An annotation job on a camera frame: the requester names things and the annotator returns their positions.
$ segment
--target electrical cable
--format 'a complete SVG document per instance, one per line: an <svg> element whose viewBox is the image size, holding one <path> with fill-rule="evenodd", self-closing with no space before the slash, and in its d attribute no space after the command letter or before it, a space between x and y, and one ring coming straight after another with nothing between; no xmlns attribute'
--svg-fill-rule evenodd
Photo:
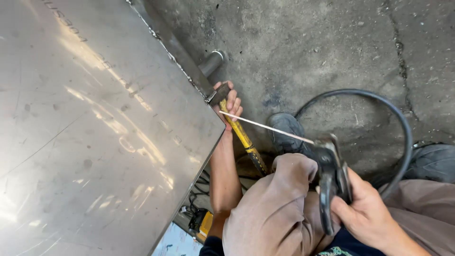
<svg viewBox="0 0 455 256"><path fill-rule="evenodd" d="M359 96L363 96L363 97L376 99L376 100L380 101L381 103L383 103L384 105L386 105L389 108L389 110L393 114L395 114L395 116L398 118L398 120L401 124L401 127L404 132L404 154L403 154L401 165L400 165L400 168L399 168L397 174L392 179L392 181L387 185L387 187L382 192L380 192L382 199L385 199L390 195L390 193L393 191L393 189L396 188L397 184L403 178L404 174L406 173L406 171L408 169L409 163L411 161L411 155L412 155L411 127L410 127L406 117L401 113L401 111L396 106L394 106L388 99L386 99L382 96L379 96L373 92L369 92L366 90L360 90L360 89L340 89L340 90L325 92L325 93L319 94L318 96L312 98L305 105L303 105L303 107L301 107L299 109L299 111L297 112L297 114L294 117L295 117L295 119L299 120L302 117L303 113L305 113L305 111L310 106L315 104L316 102L323 100L327 97L341 95L341 94L359 95Z"/></svg>

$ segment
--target hand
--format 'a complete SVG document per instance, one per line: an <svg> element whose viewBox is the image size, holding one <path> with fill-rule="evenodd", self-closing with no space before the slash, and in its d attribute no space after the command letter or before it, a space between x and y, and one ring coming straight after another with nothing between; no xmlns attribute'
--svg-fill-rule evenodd
<svg viewBox="0 0 455 256"><path fill-rule="evenodd" d="M353 202L347 205L340 197L332 199L333 220L341 220L346 229L360 242L384 254L397 255L400 251L414 250L414 255L427 255L392 218L378 191L349 169Z"/></svg>
<svg viewBox="0 0 455 256"><path fill-rule="evenodd" d="M236 116L240 116L243 112L243 107L240 106L240 98L237 98L237 91L234 90L234 84L231 82L231 81L226 81L226 82L217 82L213 88L216 90L218 89L222 84L225 84L227 83L227 87L229 87L229 89L231 89L231 91L227 94L227 104L226 104L226 108L229 112L229 114L232 114L232 115L236 115ZM221 118L221 120L224 121L224 123L226 124L226 131L230 132L232 131L232 127L231 125L226 121L226 119L224 118L224 115L221 114L219 111L220 111L220 107L218 105L214 106L213 109L217 112L218 116ZM237 121L237 118L232 118L231 119L233 122Z"/></svg>

